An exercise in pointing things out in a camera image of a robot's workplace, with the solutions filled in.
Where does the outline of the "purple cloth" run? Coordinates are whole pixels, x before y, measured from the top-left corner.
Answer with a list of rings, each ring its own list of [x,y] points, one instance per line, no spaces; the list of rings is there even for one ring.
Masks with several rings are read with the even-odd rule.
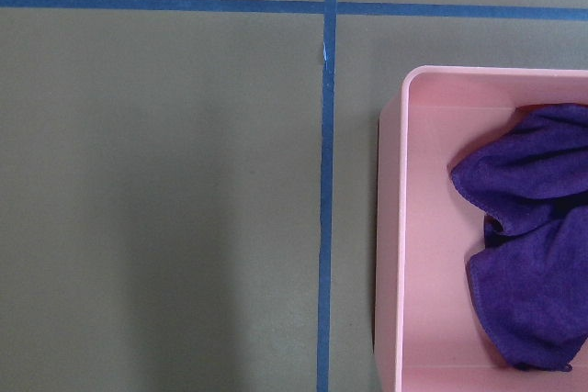
[[[534,109],[450,179],[484,213],[467,264],[483,330],[514,368],[570,371],[587,340],[586,107]]]

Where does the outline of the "pink plastic bin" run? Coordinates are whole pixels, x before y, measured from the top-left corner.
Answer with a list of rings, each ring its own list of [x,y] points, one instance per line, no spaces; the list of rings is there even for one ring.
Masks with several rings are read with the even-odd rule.
[[[379,117],[374,355],[385,391],[584,391],[569,373],[510,368],[472,308],[483,213],[449,179],[470,152],[544,104],[587,101],[577,70],[422,66]]]

